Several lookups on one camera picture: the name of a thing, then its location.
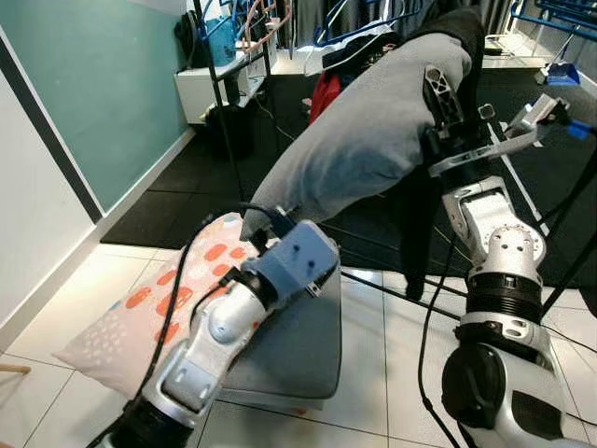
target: black rubber mat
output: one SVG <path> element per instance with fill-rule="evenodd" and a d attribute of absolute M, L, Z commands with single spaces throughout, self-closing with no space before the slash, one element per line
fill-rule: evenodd
<path fill-rule="evenodd" d="M 569 101 L 573 118 L 597 124 L 597 104 L 583 90 L 577 87 L 537 86 L 533 79 L 534 73 L 534 69 L 485 70 L 479 85 L 479 103 L 492 103 L 498 118 L 509 121 L 524 104 L 534 101 L 541 92 L 545 92 Z M 314 77 L 272 77 L 278 124 L 291 135 L 299 135 L 307 126 L 300 100 L 311 96 L 315 81 Z M 271 110 L 271 103 L 267 102 L 264 106 Z M 275 163 L 277 153 L 276 135 L 271 127 L 270 118 L 257 104 L 252 104 L 247 112 L 251 120 L 254 147 L 249 156 L 239 161 L 239 168 L 243 187 L 250 197 Z M 164 170 L 141 201 L 105 236 L 104 242 L 179 248 L 190 236 L 193 227 L 209 211 L 238 200 L 236 179 L 228 160 L 223 157 L 225 155 L 221 153 L 221 148 L 209 147 L 206 143 L 209 139 L 204 137 L 200 131 Z M 289 146 L 290 140 L 287 137 L 279 135 L 279 138 L 282 149 Z M 544 139 L 544 144 L 543 148 L 527 149 L 511 157 L 524 186 L 542 212 L 558 203 L 574 185 L 595 145 L 590 140 L 580 142 L 567 135 L 565 131 L 552 133 Z M 507 182 L 509 194 L 519 216 L 526 222 L 533 222 L 533 215 L 505 165 L 497 162 L 495 166 L 496 174 L 501 175 Z M 554 285 L 560 280 L 579 248 L 594 231 L 595 198 L 593 182 L 573 208 L 554 243 L 549 246 L 548 256 L 540 270 L 547 285 Z M 156 203 L 162 204 L 158 213 L 155 210 Z M 400 234 L 385 212 L 386 204 L 382 198 L 369 198 L 344 210 L 330 220 L 330 224 L 388 245 L 399 246 Z M 165 215 L 168 214 L 174 215 L 166 218 Z M 451 234 L 443 209 L 437 213 L 436 224 L 446 235 Z M 393 266 L 399 271 L 402 269 L 400 257 L 395 251 L 382 249 L 337 232 L 331 233 L 343 248 L 369 259 L 344 256 L 343 263 L 364 268 L 389 269 Z M 434 232 L 430 246 L 432 261 L 428 273 L 441 273 L 441 263 L 446 252 L 447 243 Z M 454 256 L 451 265 L 451 275 L 457 276 L 464 275 L 469 266 L 465 259 L 457 255 Z M 579 273 L 576 284 L 594 286 L 596 278 L 593 254 Z"/>

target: teal wall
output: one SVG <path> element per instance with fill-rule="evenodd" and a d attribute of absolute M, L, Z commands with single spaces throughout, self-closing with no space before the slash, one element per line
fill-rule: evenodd
<path fill-rule="evenodd" d="M 126 0 L 0 0 L 0 25 L 106 210 L 187 127 L 176 20 Z"/>

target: baseboard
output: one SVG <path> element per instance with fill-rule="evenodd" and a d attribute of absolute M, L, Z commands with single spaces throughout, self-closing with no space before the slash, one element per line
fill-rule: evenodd
<path fill-rule="evenodd" d="M 141 197 L 160 173 L 183 150 L 195 132 L 188 128 L 153 166 L 126 192 L 105 216 L 93 226 L 79 243 L 41 280 L 29 297 L 0 328 L 0 352 L 5 352 L 21 332 L 29 325 L 56 291 L 80 266 L 85 258 L 100 243 L 102 237 Z"/>

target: white tile floor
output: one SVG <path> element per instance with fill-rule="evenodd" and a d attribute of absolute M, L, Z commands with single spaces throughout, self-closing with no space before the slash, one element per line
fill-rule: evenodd
<path fill-rule="evenodd" d="M 100 245 L 29 327 L 0 357 L 23 364 L 21 377 L 0 374 L 0 441 L 15 448 L 80 448 L 119 414 L 124 398 L 51 356 L 98 318 L 112 302 L 151 276 L 173 251 Z M 350 270 L 371 282 L 403 291 L 396 273 Z M 448 284 L 462 288 L 462 280 Z M 429 300 L 433 289 L 425 290 Z M 438 306 L 460 314 L 464 300 L 441 294 Z M 189 447 L 448 447 L 425 412 L 416 385 L 423 309 L 358 284 L 342 282 L 343 358 L 340 384 L 323 411 L 301 417 L 218 402 Z M 597 320 L 577 291 L 566 291 L 549 314 L 554 328 L 597 347 Z M 425 385 L 436 409 L 441 367 L 456 346 L 449 318 L 434 315 L 428 340 Z M 597 420 L 597 356 L 554 338 L 570 413 Z M 453 422 L 446 417 L 449 426 Z M 569 417 L 568 437 L 597 444 L 597 428 Z"/>

